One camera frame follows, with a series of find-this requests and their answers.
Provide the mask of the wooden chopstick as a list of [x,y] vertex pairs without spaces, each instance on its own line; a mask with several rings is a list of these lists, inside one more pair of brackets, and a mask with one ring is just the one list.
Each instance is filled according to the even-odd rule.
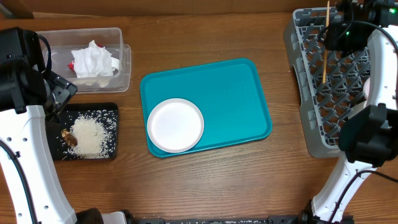
[[[327,1],[326,5],[326,18],[325,18],[325,33],[327,30],[327,27],[329,26],[330,23],[330,1]],[[326,83],[326,68],[327,68],[327,59],[328,59],[328,50],[325,47],[324,51],[324,56],[323,56],[323,75],[322,75],[322,84]]]

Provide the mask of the red snack wrapper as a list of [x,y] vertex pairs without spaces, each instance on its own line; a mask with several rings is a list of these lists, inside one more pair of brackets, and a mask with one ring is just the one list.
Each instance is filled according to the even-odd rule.
[[75,61],[72,61],[72,62],[70,62],[69,64],[68,64],[68,67],[69,67],[69,69],[71,70],[71,71],[75,71],[74,70],[74,63],[75,63]]

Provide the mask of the white napkin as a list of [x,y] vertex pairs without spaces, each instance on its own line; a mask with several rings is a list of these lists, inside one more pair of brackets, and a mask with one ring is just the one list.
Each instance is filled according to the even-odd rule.
[[119,59],[92,40],[87,48],[72,50],[74,72],[78,78],[110,77],[119,70]]

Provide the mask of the brown food scrap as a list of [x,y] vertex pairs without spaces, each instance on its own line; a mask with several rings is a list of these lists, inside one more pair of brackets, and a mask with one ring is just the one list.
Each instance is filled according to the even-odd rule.
[[71,134],[67,129],[61,130],[61,135],[63,140],[66,142],[68,146],[75,147],[78,145],[76,137],[73,134]]

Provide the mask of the pink bowl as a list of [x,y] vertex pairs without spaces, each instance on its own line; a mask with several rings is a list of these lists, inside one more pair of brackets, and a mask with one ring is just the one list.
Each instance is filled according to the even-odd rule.
[[370,91],[370,78],[368,78],[363,84],[363,92],[365,99],[368,99]]

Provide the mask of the white rice pile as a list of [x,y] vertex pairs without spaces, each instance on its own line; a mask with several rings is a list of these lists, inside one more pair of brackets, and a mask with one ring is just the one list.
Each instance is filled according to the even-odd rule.
[[61,131],[59,149],[62,160],[112,159],[116,156],[118,111],[112,109],[65,111],[61,117],[61,130],[73,134],[78,145],[70,147],[63,140]]

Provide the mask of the white round plate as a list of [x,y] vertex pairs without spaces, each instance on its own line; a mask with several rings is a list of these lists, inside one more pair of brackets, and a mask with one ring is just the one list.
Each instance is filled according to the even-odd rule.
[[154,146],[175,154],[193,148],[200,141],[205,121],[192,102],[171,98],[155,106],[149,114],[146,128]]

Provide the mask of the white paper cup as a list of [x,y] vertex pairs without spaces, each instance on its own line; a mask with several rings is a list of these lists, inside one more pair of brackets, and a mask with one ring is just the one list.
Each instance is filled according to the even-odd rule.
[[365,109],[366,104],[367,104],[367,100],[355,105],[354,107],[352,107],[351,111],[348,114],[348,119],[351,119],[353,116],[355,116],[356,114],[358,114],[360,111],[362,111],[363,109]]

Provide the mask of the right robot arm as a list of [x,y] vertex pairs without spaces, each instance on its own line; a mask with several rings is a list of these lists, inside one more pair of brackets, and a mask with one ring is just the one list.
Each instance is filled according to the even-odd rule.
[[339,22],[323,28],[318,40],[344,53],[367,48],[371,61],[368,99],[342,127],[338,162],[297,223],[353,223],[344,210],[362,183],[397,157],[397,5],[394,1],[341,1]]

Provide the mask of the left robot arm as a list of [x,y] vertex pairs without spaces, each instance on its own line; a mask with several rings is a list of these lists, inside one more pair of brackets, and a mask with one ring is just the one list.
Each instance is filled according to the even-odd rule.
[[75,212],[53,163],[46,124],[77,92],[44,58],[42,35],[13,27],[1,31],[1,169],[18,223],[135,223],[127,211]]

